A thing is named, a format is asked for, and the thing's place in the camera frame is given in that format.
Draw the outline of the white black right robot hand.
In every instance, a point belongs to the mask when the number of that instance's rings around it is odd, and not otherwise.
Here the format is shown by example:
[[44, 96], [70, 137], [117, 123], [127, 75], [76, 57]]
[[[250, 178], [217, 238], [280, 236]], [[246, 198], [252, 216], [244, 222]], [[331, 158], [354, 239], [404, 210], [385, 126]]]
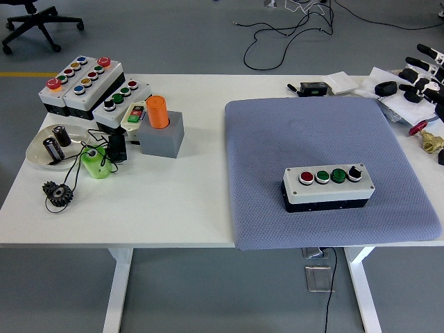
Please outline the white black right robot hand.
[[422, 60], [406, 57], [411, 67], [404, 68], [398, 76], [409, 82], [400, 84], [406, 100], [419, 103], [426, 100], [434, 106], [437, 117], [443, 121], [443, 53], [424, 44], [418, 44], [417, 50], [429, 56], [435, 65]]

